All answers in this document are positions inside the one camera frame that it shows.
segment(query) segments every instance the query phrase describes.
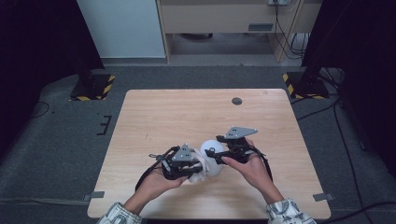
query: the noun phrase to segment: yellow and black hazard tape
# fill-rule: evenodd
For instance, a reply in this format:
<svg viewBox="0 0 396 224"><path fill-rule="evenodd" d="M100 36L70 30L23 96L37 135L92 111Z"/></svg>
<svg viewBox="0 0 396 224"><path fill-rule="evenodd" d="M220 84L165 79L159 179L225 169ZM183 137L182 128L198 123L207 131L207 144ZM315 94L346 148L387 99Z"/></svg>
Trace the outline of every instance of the yellow and black hazard tape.
<svg viewBox="0 0 396 224"><path fill-rule="evenodd" d="M96 96L77 96L77 97L71 97L71 101L90 101L90 100L104 100L107 97L108 92L111 89L111 85L113 85L114 78L116 76L110 76L108 78L107 84L103 90L103 93L101 95L96 95Z"/></svg>
<svg viewBox="0 0 396 224"><path fill-rule="evenodd" d="M283 74L283 80L286 83L286 86L288 87L289 95L292 99L303 99L303 98L311 98L311 99L325 99L325 95L320 95L320 94L297 94L294 91L294 88L290 82L288 74Z"/></svg>

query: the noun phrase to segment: silver metal plate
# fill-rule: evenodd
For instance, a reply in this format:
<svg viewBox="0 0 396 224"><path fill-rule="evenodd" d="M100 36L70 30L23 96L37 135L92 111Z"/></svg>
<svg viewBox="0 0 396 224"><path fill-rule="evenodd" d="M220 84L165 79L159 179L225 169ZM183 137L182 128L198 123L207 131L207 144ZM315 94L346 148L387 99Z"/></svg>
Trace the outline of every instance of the silver metal plate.
<svg viewBox="0 0 396 224"><path fill-rule="evenodd" d="M180 150L172 158L172 161L191 161L191 160L192 160L191 150L189 148L189 145L187 145L187 143L185 143L183 147L181 147Z"/></svg>
<svg viewBox="0 0 396 224"><path fill-rule="evenodd" d="M241 127L232 127L230 131L228 131L225 135L225 139L238 139L241 137L245 137L247 135L257 133L257 129L249 129L249 128L241 128Z"/></svg>

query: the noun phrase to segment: metal bracket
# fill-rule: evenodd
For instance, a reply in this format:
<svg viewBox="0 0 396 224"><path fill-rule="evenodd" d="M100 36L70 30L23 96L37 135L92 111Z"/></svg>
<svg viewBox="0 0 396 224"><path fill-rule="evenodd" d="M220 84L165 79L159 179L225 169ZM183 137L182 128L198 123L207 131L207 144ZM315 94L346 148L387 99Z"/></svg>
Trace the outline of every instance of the metal bracket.
<svg viewBox="0 0 396 224"><path fill-rule="evenodd" d="M103 198L105 197L104 191L94 191L91 194L86 194L82 197L82 201L89 202L92 198Z"/></svg>
<svg viewBox="0 0 396 224"><path fill-rule="evenodd" d="M231 127L230 131L228 131L225 135L225 139L238 139L241 137L245 137L247 135L257 133L257 129L249 129L249 128L241 128L241 127Z"/></svg>
<svg viewBox="0 0 396 224"><path fill-rule="evenodd" d="M172 161L191 161L192 155L189 145L185 143L183 147L181 147L175 156L172 158Z"/></svg>

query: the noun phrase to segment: checkered sleeve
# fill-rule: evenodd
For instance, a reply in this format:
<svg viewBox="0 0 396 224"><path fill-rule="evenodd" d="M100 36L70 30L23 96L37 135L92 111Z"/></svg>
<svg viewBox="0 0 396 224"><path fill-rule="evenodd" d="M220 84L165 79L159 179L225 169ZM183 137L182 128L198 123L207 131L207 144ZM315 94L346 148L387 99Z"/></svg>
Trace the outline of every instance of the checkered sleeve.
<svg viewBox="0 0 396 224"><path fill-rule="evenodd" d="M315 224L309 215L302 213L293 199L267 204L268 224Z"/></svg>
<svg viewBox="0 0 396 224"><path fill-rule="evenodd" d="M125 208L120 203L114 203L108 212L102 216L97 224L141 224L142 217L135 215Z"/></svg>

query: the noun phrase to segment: white object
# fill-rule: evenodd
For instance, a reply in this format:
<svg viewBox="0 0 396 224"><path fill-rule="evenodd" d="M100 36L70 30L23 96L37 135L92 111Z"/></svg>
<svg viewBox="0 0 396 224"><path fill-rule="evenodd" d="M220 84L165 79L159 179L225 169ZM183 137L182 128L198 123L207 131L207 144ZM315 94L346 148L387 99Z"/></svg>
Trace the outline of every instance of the white object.
<svg viewBox="0 0 396 224"><path fill-rule="evenodd" d="M206 170L206 175L218 175L222 169L222 164L218 165L213 158L209 158L206 155L205 149L209 150L210 148L214 148L216 153L223 152L223 145L216 140L207 140L201 145L201 155L204 157L206 161L206 166L208 169Z"/></svg>
<svg viewBox="0 0 396 224"><path fill-rule="evenodd" d="M165 58L156 1L78 0L78 6L101 58Z"/></svg>
<svg viewBox="0 0 396 224"><path fill-rule="evenodd" d="M202 166L202 171L200 173L193 174L189 178L189 181L190 181L190 183L195 183L198 180L205 181L206 170L209 169L207 167L207 162L206 162L205 158L201 155L201 153L198 151L198 149L193 148L193 150L194 151L191 153L191 156L193 157L193 160L194 161L199 161L199 163L196 163L195 165L193 165L193 167Z"/></svg>

